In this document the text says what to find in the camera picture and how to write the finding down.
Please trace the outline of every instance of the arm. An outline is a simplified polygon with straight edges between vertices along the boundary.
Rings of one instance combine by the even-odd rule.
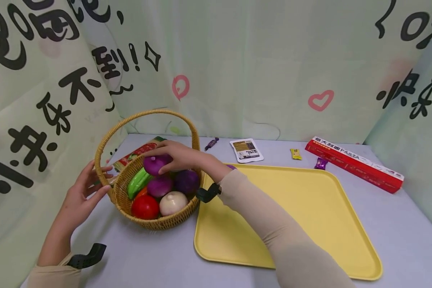
[[[62,207],[46,235],[37,265],[29,275],[28,288],[78,287],[80,270],[67,266],[73,256],[70,251],[70,238],[110,189],[109,185],[91,186],[97,180],[93,166],[94,162],[91,161],[68,190]],[[111,167],[102,168],[104,172],[110,169]]]
[[[231,170],[212,155],[165,141],[145,156],[168,153],[173,161],[160,173],[200,168],[220,183],[222,202],[238,212],[267,246],[277,267],[282,288],[353,288],[334,259],[317,246],[301,226],[272,198],[238,170]]]

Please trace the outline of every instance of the curtain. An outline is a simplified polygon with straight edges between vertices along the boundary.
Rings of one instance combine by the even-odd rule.
[[[71,13],[63,1],[0,0],[1,288],[25,279],[67,189],[120,119]]]
[[[431,38],[432,0],[0,0],[0,287],[120,118],[167,107],[201,136],[362,142]],[[189,134],[164,115],[127,129]]]
[[[202,136],[363,142],[432,37],[432,0],[70,2],[120,115]]]
[[[404,174],[405,191],[432,222],[432,43],[406,78],[413,88],[390,103],[366,142]]]

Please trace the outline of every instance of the green vegetable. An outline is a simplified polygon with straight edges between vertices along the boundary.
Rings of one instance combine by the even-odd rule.
[[[133,200],[138,192],[146,187],[150,179],[152,179],[152,175],[147,173],[144,168],[141,168],[128,184],[128,198]]]

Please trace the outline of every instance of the table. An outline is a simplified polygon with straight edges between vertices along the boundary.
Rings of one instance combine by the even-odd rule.
[[[111,162],[122,158],[153,135],[130,134]],[[191,145],[190,137],[164,136]],[[201,137],[204,146],[212,138]],[[229,141],[220,138],[209,149],[225,163],[236,163]],[[256,140],[267,166],[313,168],[317,157],[305,142]],[[370,146],[342,145],[375,163]],[[290,148],[301,150],[302,161],[291,159]],[[402,189],[392,195],[328,163],[326,170],[340,180],[344,191],[382,261],[380,280],[354,280],[358,288],[432,288],[432,224]],[[274,270],[208,262],[194,250],[198,213],[167,231],[149,231],[118,212],[106,196],[72,239],[73,252],[87,254],[95,242],[107,245],[103,260],[83,270],[80,287],[103,288],[264,288],[278,287]]]

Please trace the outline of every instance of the yellow candy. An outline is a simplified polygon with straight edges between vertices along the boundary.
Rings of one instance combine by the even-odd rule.
[[[293,158],[293,160],[302,160],[299,149],[290,149],[290,151],[291,151],[291,158]]]

